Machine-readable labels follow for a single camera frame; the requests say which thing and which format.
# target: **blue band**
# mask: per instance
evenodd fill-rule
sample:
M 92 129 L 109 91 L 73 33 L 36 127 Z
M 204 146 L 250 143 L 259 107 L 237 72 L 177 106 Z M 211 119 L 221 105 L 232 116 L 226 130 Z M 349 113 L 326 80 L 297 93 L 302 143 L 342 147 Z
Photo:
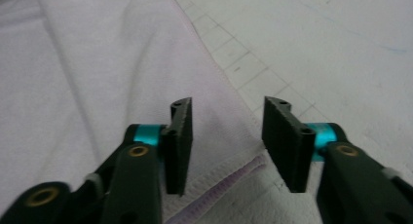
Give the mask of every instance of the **blue band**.
M 323 162 L 324 157 L 319 154 L 319 150 L 325 148 L 329 142 L 337 141 L 337 135 L 334 129 L 325 123 L 321 124 L 306 124 L 307 127 L 316 132 L 316 140 L 314 143 L 313 162 Z
M 139 125 L 134 133 L 133 141 L 158 147 L 161 137 L 161 125 Z

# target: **cloth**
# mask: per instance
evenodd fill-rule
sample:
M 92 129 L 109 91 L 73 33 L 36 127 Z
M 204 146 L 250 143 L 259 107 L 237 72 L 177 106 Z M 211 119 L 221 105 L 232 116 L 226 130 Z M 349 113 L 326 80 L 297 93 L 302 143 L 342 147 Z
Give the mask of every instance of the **cloth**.
M 193 223 L 266 160 L 259 127 L 173 0 L 7 0 L 0 5 L 0 212 L 29 187 L 75 190 L 130 124 L 168 124 L 193 97 L 186 194 Z

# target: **white cloth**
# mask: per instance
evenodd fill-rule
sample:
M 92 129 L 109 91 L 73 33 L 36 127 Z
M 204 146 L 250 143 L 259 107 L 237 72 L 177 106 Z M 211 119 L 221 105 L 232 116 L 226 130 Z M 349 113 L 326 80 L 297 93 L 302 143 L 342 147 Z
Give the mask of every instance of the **white cloth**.
M 8 0 L 0 5 L 0 211 L 27 188 L 83 177 L 129 124 L 168 124 L 193 97 L 186 195 L 164 221 L 195 222 L 265 164 L 259 127 L 173 0 Z

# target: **teal tape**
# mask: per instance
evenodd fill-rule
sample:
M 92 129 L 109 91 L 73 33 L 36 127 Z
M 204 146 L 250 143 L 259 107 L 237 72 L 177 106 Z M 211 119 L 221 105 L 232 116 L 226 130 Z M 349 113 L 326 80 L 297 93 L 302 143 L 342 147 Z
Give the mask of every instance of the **teal tape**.
M 161 125 L 139 125 L 134 134 L 134 142 L 142 142 L 152 147 L 158 147 L 161 137 Z
M 337 135 L 334 129 L 326 123 L 306 124 L 307 127 L 316 132 L 316 140 L 314 143 L 315 151 L 313 154 L 313 162 L 323 162 L 324 157 L 319 154 L 319 150 L 327 147 L 329 142 L 337 141 Z

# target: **brass screw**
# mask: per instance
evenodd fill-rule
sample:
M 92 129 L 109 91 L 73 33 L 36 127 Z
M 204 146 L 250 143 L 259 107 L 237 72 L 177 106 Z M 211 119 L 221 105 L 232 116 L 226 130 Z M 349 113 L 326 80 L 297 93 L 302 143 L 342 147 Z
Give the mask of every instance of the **brass screw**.
M 344 155 L 347 155 L 347 156 L 350 156 L 350 157 L 357 157 L 358 156 L 358 150 L 356 150 L 352 147 L 349 147 L 347 145 L 340 145 L 340 146 L 337 147 L 337 150 L 340 153 L 342 153 Z
M 148 147 L 136 146 L 136 147 L 133 147 L 132 149 L 130 149 L 129 155 L 132 156 L 132 157 L 140 157 L 140 156 L 143 156 L 143 155 L 147 154 L 148 152 L 149 152 Z
M 58 188 L 48 187 L 41 189 L 28 197 L 25 204 L 30 207 L 45 205 L 54 200 L 58 195 Z

